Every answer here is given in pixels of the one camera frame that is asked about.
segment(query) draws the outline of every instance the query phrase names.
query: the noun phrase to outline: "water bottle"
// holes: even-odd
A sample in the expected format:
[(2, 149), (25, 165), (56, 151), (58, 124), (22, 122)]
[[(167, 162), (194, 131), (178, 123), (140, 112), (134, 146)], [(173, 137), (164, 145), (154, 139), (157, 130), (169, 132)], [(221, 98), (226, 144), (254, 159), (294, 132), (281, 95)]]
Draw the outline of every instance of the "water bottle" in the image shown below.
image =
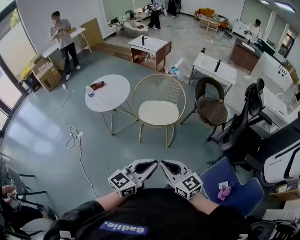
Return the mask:
[(95, 95), (94, 90), (90, 86), (86, 86), (86, 93), (89, 95), (90, 98), (92, 98)]

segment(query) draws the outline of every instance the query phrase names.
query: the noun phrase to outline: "person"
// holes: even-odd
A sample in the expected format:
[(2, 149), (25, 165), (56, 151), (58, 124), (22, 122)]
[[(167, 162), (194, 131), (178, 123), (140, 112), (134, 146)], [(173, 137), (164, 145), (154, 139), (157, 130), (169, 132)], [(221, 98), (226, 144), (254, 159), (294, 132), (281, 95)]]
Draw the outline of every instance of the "person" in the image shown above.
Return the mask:
[(152, 13), (150, 16), (150, 23), (148, 26), (154, 29), (160, 29), (159, 15), (161, 11), (161, 0), (152, 0)]
[(60, 231), (75, 239), (256, 239), (234, 207), (201, 194), (186, 200), (171, 189), (145, 189), (128, 198), (112, 192), (65, 213), (44, 240), (59, 240)]
[(11, 196), (14, 192), (15, 186), (3, 186), (2, 191), (0, 192), (0, 214), (2, 214), (5, 222), (9, 223), (13, 229), (20, 229), (26, 223), (31, 222), (34, 219), (58, 219), (51, 207), (48, 207), (48, 213), (46, 213), (46, 209), (44, 208), (35, 209), (22, 205), (19, 205), (14, 209), (10, 206), (14, 201), (14, 198)]
[(260, 29), (261, 21), (256, 19), (255, 23), (248, 25), (246, 39), (251, 43), (256, 43), (258, 38), (262, 37), (262, 31)]
[(72, 56), (73, 65), (77, 70), (80, 70), (78, 57), (75, 49), (75, 44), (68, 31), (71, 30), (71, 24), (67, 19), (60, 19), (60, 12), (56, 11), (51, 15), (52, 26), (49, 28), (49, 37), (51, 41), (56, 40), (59, 44), (61, 56), (64, 61), (66, 71), (66, 81), (71, 76), (71, 66), (68, 52)]
[(176, 11), (177, 11), (177, 8), (176, 8), (175, 0), (169, 0), (169, 13), (174, 18), (177, 17)]

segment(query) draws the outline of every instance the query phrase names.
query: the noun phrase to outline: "white seat cushion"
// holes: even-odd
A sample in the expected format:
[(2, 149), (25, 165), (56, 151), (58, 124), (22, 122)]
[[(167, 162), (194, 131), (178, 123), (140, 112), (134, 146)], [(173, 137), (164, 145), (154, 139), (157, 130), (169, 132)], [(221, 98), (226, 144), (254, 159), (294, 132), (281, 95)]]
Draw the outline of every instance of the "white seat cushion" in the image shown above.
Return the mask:
[(165, 101), (146, 101), (139, 108), (139, 118), (152, 125), (164, 126), (176, 122), (179, 116), (175, 104)]

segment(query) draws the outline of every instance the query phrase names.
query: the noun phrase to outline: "gray shirt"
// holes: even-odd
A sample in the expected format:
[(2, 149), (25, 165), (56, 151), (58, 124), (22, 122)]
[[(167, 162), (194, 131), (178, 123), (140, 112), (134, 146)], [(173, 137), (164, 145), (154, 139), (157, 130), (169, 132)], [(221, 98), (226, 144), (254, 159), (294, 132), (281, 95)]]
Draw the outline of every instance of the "gray shirt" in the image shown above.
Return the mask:
[[(49, 28), (49, 37), (51, 38), (55, 34), (57, 29), (69, 28), (69, 27), (71, 27), (70, 22), (67, 19), (61, 19), (58, 26), (52, 26), (51, 28)], [(60, 32), (58, 36), (55, 38), (55, 40), (60, 45), (59, 49), (62, 49), (73, 42), (73, 39), (71, 38), (70, 34), (66, 31)]]

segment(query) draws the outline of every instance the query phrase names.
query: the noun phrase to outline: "floor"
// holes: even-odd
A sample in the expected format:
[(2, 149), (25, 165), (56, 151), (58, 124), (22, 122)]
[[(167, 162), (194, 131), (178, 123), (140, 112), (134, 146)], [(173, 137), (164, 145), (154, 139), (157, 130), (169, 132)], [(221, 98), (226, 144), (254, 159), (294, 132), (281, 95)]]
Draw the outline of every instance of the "floor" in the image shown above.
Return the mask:
[[(144, 24), (148, 24), (150, 19), (142, 21)], [(180, 14), (178, 18), (174, 19), (170, 15), (165, 17), (160, 15), (161, 29), (149, 29), (149, 36), (158, 38), (165, 41), (172, 41), (172, 51), (167, 56), (166, 67), (174, 66), (181, 58), (184, 59), (180, 65), (180, 79), (187, 81), (189, 79), (193, 62), (197, 58), (202, 48), (206, 49), (206, 54), (215, 58), (221, 59), (228, 64), (229, 56), (234, 45), (235, 38), (241, 38), (237, 35), (233, 35), (232, 39), (227, 39), (222, 34), (217, 33), (217, 38), (214, 39), (214, 30), (209, 30), (206, 34), (206, 27), (199, 27), (199, 22), (194, 20), (193, 17)], [(123, 31), (117, 32), (116, 35), (109, 37), (105, 42), (109, 44), (120, 45), (129, 47), (128, 42), (132, 39), (125, 36)], [(292, 84), (287, 92), (282, 91), (277, 84), (265, 75), (254, 75), (252, 79), (246, 79), (244, 76), (248, 75), (245, 69), (241, 69), (235, 66), (233, 63), (228, 65), (233, 66), (238, 70), (236, 85), (232, 86), (225, 98), (225, 103), (237, 111), (241, 111), (244, 106), (245, 90), (251, 84), (256, 82), (258, 77), (262, 77), (265, 81), (266, 87), (274, 94), (280, 92), (284, 93), (284, 103), (287, 104), (288, 113), (298, 106), (293, 101), (293, 96), (298, 92), (298, 87)]]
[[(161, 129), (145, 127), (142, 143), (139, 143), (139, 122), (110, 136), (101, 114), (86, 106), (85, 86), (104, 75), (122, 75), (131, 84), (128, 97), (131, 102), (134, 87), (154, 71), (98, 52), (81, 53), (79, 60), (82, 69), (74, 71), (66, 83), (69, 96), (64, 113), (68, 122), (78, 132), (83, 132), (82, 163), (98, 197), (112, 191), (107, 178), (135, 159), (179, 160), (201, 174), (209, 167), (207, 161), (220, 156), (218, 146), (206, 142), (211, 129), (195, 114), (185, 124), (176, 125), (175, 139), (168, 149), (165, 147), (165, 131)], [(184, 90), (187, 109), (191, 109), (194, 88), (184, 84)], [(47, 191), (47, 194), (29, 196), (28, 199), (53, 206), (59, 217), (67, 210), (95, 199), (79, 163), (79, 144), (66, 148), (69, 131), (61, 114), (65, 99), (66, 92), (61, 86), (50, 93), (40, 89), (36, 94), (30, 94), (19, 107), (0, 146), (0, 151), (10, 156), (4, 159), (5, 162), (19, 173), (36, 176), (35, 179), (24, 178), (26, 185), (33, 191)], [(129, 121), (131, 118), (116, 112), (116, 128)], [(245, 183), (252, 178), (252, 173), (238, 169), (238, 176)], [(165, 177), (161, 169), (158, 168), (145, 185), (148, 188), (163, 187)], [(266, 208), (278, 208), (279, 205), (280, 202), (266, 195), (255, 214), (261, 216)]]

